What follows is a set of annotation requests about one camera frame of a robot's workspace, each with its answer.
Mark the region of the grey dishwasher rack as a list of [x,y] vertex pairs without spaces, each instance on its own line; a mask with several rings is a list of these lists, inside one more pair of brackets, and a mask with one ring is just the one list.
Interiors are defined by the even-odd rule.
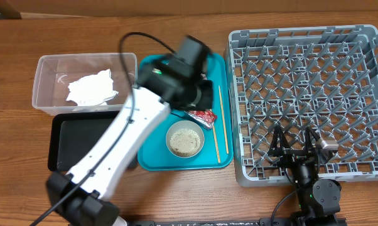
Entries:
[[378,30],[369,24],[235,30],[225,49],[241,186],[287,184],[268,155],[274,128],[302,148],[305,129],[334,139],[322,178],[378,181]]

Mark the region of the left wooden chopstick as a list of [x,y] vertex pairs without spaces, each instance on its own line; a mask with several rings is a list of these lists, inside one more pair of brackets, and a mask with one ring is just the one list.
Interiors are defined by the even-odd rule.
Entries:
[[213,126],[212,126],[213,139],[214,139],[214,143],[215,143],[217,162],[218,162],[218,164],[220,164],[221,161],[220,161],[220,153],[219,153],[219,144],[218,144],[216,130],[215,130],[215,121],[217,120],[217,116],[212,112],[211,109],[209,111],[210,111],[211,115],[213,116]]

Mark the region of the clear plastic bin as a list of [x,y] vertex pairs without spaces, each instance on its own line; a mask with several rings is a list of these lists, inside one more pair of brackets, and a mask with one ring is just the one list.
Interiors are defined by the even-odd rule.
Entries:
[[37,64],[32,106],[51,116],[66,113],[115,111],[129,95],[137,76],[133,53],[44,55]]

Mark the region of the red snack wrapper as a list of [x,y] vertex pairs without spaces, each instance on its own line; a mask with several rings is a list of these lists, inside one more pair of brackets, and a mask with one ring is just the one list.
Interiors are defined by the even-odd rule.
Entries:
[[211,110],[189,110],[185,112],[192,119],[200,123],[205,129],[210,130],[213,128],[217,116]]

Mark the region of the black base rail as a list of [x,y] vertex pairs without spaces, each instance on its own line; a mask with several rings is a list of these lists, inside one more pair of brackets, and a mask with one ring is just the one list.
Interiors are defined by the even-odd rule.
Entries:
[[155,222],[152,220],[140,220],[127,223],[128,226],[290,226],[296,225],[288,218],[260,218],[259,220],[231,220],[231,221],[181,221],[181,222]]

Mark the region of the black plastic tray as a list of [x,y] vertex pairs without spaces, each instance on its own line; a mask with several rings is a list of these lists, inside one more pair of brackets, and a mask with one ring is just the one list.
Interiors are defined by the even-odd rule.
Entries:
[[48,153],[50,171],[68,171],[97,143],[117,111],[59,114],[52,120]]

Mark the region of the grey bowl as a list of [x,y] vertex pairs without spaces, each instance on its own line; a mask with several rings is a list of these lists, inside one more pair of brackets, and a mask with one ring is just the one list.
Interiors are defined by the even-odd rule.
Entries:
[[[190,156],[190,157],[180,157],[180,156],[175,155],[171,151],[171,147],[170,147],[171,136],[173,135],[174,132],[176,132],[179,129],[191,129],[191,130],[194,130],[200,136],[200,148],[199,148],[198,152],[195,155]],[[168,131],[166,133],[166,145],[167,145],[167,148],[169,149],[169,151],[172,154],[174,154],[175,156],[177,156],[179,158],[191,158],[191,157],[196,156],[202,150],[204,142],[205,142],[205,137],[204,137],[204,133],[202,131],[202,128],[198,124],[196,124],[195,122],[192,122],[192,121],[178,121],[178,122],[174,123],[168,129]]]

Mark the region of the teal serving tray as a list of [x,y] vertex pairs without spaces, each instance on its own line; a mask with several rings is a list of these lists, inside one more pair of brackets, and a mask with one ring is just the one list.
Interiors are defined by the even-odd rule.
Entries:
[[[209,168],[224,168],[230,164],[234,157],[232,121],[230,113],[229,89],[227,85],[227,74],[225,72],[225,61],[218,55],[213,54],[208,57],[208,68],[210,73],[206,78],[213,82],[213,107],[212,112],[217,115],[215,130],[219,144],[220,161],[217,162],[215,143],[212,129],[202,128],[205,142],[202,150],[194,157],[179,158],[172,154],[166,145],[166,133],[176,122],[188,120],[194,121],[183,111],[173,110],[171,114],[152,132],[145,140],[138,151],[138,162],[142,168],[148,171],[172,171],[172,170],[199,170]],[[227,140],[229,154],[226,154],[224,130],[220,111],[219,88],[222,92],[224,103],[225,125],[227,130]]]

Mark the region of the cooked white rice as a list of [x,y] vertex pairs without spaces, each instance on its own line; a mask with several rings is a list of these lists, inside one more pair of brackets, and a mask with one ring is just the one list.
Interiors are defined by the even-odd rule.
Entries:
[[170,147],[177,156],[193,156],[200,148],[200,136],[194,130],[179,129],[171,136]]

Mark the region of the white napkin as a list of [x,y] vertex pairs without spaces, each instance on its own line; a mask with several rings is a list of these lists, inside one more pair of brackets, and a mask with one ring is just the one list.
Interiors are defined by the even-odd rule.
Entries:
[[114,90],[111,75],[111,70],[107,69],[69,83],[66,101],[72,101],[78,106],[106,105],[108,100],[119,93]]

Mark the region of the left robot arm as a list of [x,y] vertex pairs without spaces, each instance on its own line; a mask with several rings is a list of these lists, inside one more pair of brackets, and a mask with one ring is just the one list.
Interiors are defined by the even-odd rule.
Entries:
[[209,110],[213,83],[203,74],[211,49],[185,36],[178,51],[144,64],[129,95],[94,147],[70,170],[46,182],[51,207],[32,224],[56,212],[70,225],[127,225],[111,203],[116,186],[147,137],[172,110]]

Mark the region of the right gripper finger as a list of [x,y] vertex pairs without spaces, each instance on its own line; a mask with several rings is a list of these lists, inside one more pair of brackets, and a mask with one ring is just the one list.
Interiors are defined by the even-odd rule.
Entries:
[[319,151],[321,149],[321,137],[310,126],[305,127],[305,151]]
[[271,149],[273,151],[282,151],[283,149],[289,149],[290,145],[284,135],[281,126],[274,127],[273,140],[271,142]]

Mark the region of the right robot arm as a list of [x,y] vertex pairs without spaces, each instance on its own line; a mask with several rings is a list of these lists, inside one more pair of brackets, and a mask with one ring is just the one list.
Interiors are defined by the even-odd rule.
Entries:
[[[332,138],[323,139],[310,126],[305,127],[302,149],[293,149],[280,126],[274,127],[268,155],[278,157],[278,168],[290,170],[289,181],[294,191],[285,196],[275,207],[267,221],[270,225],[344,226],[344,218],[337,218],[340,211],[342,186],[333,179],[321,179],[318,174],[321,160],[328,161],[338,152],[338,143]],[[292,195],[297,195],[300,211],[288,218],[276,218],[278,208]]]

